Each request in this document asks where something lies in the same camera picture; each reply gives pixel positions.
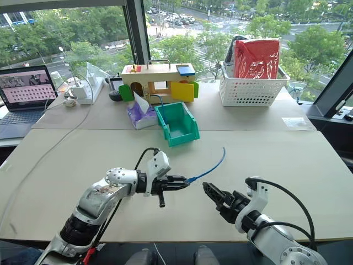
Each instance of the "wooden toy house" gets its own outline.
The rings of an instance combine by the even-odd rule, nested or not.
[[[150,65],[153,61],[165,64]],[[133,92],[148,102],[190,102],[198,97],[199,85],[195,82],[195,70],[190,63],[170,63],[168,60],[150,60],[147,65],[127,65],[121,74],[124,85],[119,92],[124,101],[133,100]]]

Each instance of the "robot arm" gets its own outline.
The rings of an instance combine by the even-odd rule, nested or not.
[[[221,191],[212,183],[203,183],[205,193],[216,203],[216,209],[229,223],[235,224],[240,233],[247,238],[266,257],[276,265],[327,265],[325,259],[316,251],[297,243],[283,226],[274,225],[257,228],[273,220],[261,212],[268,202],[268,187],[256,182],[256,187],[248,186],[248,197],[234,191]]]
[[[162,151],[155,153],[147,165],[146,173],[112,168],[106,172],[103,179],[89,187],[36,265],[76,264],[91,248],[99,229],[122,198],[133,196],[135,193],[158,195],[159,206],[164,207],[163,191],[183,189],[189,185],[185,177],[166,175],[170,165]],[[67,258],[69,259],[63,263],[62,259]]]

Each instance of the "green plastic storage bin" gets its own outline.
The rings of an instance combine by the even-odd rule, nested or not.
[[[199,128],[194,116],[184,102],[176,102],[154,107],[158,124],[162,127],[164,138],[169,146],[180,145],[200,138]]]

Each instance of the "red package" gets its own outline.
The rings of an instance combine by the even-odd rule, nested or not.
[[[276,79],[280,54],[278,39],[237,40],[234,78]]]

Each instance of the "white plastic basket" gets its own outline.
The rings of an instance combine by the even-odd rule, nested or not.
[[[234,76],[234,65],[221,63],[220,96],[223,106],[269,107],[290,77],[279,67],[283,79],[240,79]]]

